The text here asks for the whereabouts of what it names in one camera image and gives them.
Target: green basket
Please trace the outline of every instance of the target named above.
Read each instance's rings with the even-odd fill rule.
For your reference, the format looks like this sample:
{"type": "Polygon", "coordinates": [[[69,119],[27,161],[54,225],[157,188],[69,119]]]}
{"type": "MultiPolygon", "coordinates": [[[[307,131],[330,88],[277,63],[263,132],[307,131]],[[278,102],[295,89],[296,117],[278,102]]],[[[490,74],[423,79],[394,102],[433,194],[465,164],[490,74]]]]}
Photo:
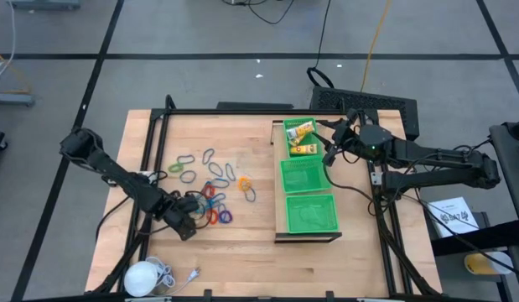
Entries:
{"type": "Polygon", "coordinates": [[[285,206],[287,229],[291,234],[337,232],[340,229],[331,194],[288,196],[285,206]]]}
{"type": "Polygon", "coordinates": [[[320,156],[282,160],[280,170],[283,190],[287,194],[327,190],[332,187],[324,175],[320,156]]]}
{"type": "Polygon", "coordinates": [[[289,150],[291,149],[291,144],[289,143],[289,137],[287,136],[287,130],[290,128],[295,128],[300,125],[302,125],[305,122],[313,122],[313,128],[315,129],[315,132],[317,132],[317,123],[315,122],[315,119],[312,117],[298,117],[298,118],[288,118],[283,121],[283,134],[285,135],[285,144],[287,145],[287,154],[290,159],[292,158],[301,158],[301,157],[307,157],[307,156],[315,156],[315,155],[322,155],[323,153],[323,144],[319,141],[318,138],[316,138],[313,134],[308,133],[302,142],[300,142],[299,145],[305,145],[305,144],[317,144],[317,154],[291,154],[289,150]]]}

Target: gray floor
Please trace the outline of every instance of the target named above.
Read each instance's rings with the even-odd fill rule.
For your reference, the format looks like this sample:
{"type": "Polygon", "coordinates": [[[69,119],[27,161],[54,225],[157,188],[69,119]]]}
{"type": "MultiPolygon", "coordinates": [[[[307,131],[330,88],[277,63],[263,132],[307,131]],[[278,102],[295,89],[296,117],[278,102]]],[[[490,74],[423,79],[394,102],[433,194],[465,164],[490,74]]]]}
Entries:
{"type": "MultiPolygon", "coordinates": [[[[116,1],[82,1],[74,12],[17,11],[18,53],[96,54],[116,1]]],[[[275,19],[288,1],[257,11],[275,19]]],[[[385,1],[333,0],[324,52],[366,53],[385,1]]],[[[126,0],[109,53],[313,53],[326,1],[297,0],[278,25],[247,8],[220,1],[126,0]]],[[[506,47],[519,54],[519,0],[487,1],[506,47]]],[[[8,7],[0,1],[0,52],[10,51],[8,7]]],[[[474,0],[396,0],[377,53],[499,54],[474,0]]],[[[10,147],[0,161],[0,301],[11,297],[32,241],[60,156],[60,140],[79,109],[93,60],[17,60],[32,82],[32,108],[0,107],[0,130],[10,147]]],[[[127,111],[161,107],[170,93],[178,107],[213,108],[217,102],[309,105],[312,60],[106,60],[84,126],[97,131],[115,156],[127,111]]],[[[358,90],[364,60],[321,60],[337,87],[358,90]]],[[[519,72],[519,61],[514,62],[519,72]]],[[[0,90],[18,86],[12,74],[0,90]]],[[[374,60],[366,92],[418,100],[420,144],[453,147],[483,141],[488,127],[519,119],[519,95],[502,60],[374,60]]],[[[483,151],[495,157],[491,148],[483,151]]],[[[67,172],[26,298],[82,293],[107,188],[93,174],[67,172]]],[[[462,195],[492,224],[516,218],[505,185],[427,189],[427,200],[462,195]]],[[[453,296],[499,299],[493,285],[442,279],[453,296]]],[[[513,293],[519,297],[515,284],[513,293]]]]}

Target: yellow package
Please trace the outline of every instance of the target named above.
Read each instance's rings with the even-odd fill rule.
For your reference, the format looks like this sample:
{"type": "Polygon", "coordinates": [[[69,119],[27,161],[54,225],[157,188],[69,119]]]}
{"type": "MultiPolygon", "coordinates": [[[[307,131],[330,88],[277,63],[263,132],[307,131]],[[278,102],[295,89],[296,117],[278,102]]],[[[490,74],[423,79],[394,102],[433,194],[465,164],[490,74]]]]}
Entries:
{"type": "Polygon", "coordinates": [[[311,133],[315,131],[315,128],[313,127],[313,122],[305,122],[302,125],[287,129],[287,136],[289,139],[295,139],[297,137],[303,137],[304,135],[311,133]]]}
{"type": "Polygon", "coordinates": [[[317,154],[317,144],[303,145],[298,147],[291,147],[289,150],[291,154],[317,154]]]}
{"type": "Polygon", "coordinates": [[[301,136],[301,137],[297,137],[297,138],[293,138],[291,140],[289,140],[289,144],[293,147],[296,147],[298,146],[298,144],[300,142],[302,142],[302,140],[304,139],[305,135],[304,136],[301,136]]]}

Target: wooden tabletop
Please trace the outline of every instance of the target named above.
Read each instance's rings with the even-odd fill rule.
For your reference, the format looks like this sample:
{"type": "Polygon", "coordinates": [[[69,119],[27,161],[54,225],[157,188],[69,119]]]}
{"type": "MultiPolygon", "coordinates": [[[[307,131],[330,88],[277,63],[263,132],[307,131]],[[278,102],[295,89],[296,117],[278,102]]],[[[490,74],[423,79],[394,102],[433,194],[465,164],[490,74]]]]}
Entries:
{"type": "MultiPolygon", "coordinates": [[[[149,110],[128,114],[117,156],[117,162],[127,170],[139,170],[149,114],[149,110]]],[[[315,116],[329,120],[339,117],[315,116]]],[[[201,267],[201,275],[179,295],[199,296],[204,289],[212,289],[214,296],[324,297],[325,291],[333,290],[335,297],[386,297],[376,219],[367,213],[368,201],[354,191],[332,189],[342,237],[332,243],[274,244],[275,200],[279,194],[274,158],[278,149],[270,143],[272,121],[284,118],[280,115],[170,116],[162,167],[166,170],[179,155],[193,154],[195,162],[185,168],[194,170],[197,178],[187,185],[179,181],[179,174],[170,174],[159,183],[160,187],[166,191],[200,190],[207,180],[215,177],[201,163],[203,152],[214,148],[212,161],[222,168],[230,163],[237,178],[250,178],[257,200],[246,201],[236,182],[232,182],[230,187],[219,190],[227,196],[225,203],[233,214],[232,223],[198,230],[187,242],[181,242],[171,229],[153,234],[148,255],[159,257],[173,267],[177,286],[192,269],[201,267]]],[[[398,111],[379,111],[379,119],[381,126],[404,138],[398,111]]],[[[157,145],[159,129],[160,122],[153,146],[157,145]]],[[[151,170],[155,149],[150,159],[151,170]]],[[[365,161],[347,164],[338,159],[329,172],[333,181],[371,193],[365,161]]],[[[121,189],[110,189],[105,211],[124,196],[121,189]]],[[[101,228],[86,290],[98,286],[121,257],[131,210],[132,202],[110,216],[101,228]]],[[[441,291],[421,206],[403,199],[397,202],[397,211],[406,254],[430,285],[441,291]]],[[[161,226],[163,222],[153,224],[153,228],[161,226]]],[[[393,254],[392,260],[397,292],[402,292],[393,254]]]]}

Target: yellow cable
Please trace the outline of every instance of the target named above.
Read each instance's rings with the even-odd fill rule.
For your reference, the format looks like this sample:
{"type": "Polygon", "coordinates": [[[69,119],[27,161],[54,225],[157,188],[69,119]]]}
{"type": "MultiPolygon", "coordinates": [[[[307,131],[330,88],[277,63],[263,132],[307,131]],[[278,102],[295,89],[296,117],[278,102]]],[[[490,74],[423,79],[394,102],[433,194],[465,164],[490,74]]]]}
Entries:
{"type": "Polygon", "coordinates": [[[387,11],[389,10],[391,4],[392,4],[392,0],[386,0],[386,7],[384,8],[384,13],[382,13],[380,22],[378,23],[378,26],[376,27],[375,38],[373,38],[373,42],[371,43],[371,48],[369,49],[369,54],[367,55],[366,69],[363,72],[363,81],[361,82],[360,92],[363,92],[363,87],[366,85],[367,70],[369,69],[369,63],[371,63],[371,55],[373,54],[373,49],[375,48],[376,38],[378,38],[378,35],[380,34],[380,28],[382,27],[382,24],[384,23],[384,19],[386,18],[387,11]]]}
{"type": "MultiPolygon", "coordinates": [[[[0,55],[0,60],[6,64],[6,60],[0,55]]],[[[19,70],[16,70],[11,64],[9,65],[8,67],[16,76],[17,76],[17,80],[19,80],[20,82],[23,82],[27,89],[23,89],[23,90],[20,90],[20,91],[4,91],[3,93],[18,93],[18,94],[30,94],[30,92],[32,91],[32,86],[30,85],[30,83],[26,80],[26,77],[24,77],[24,74],[22,72],[20,72],[19,70]]]]}

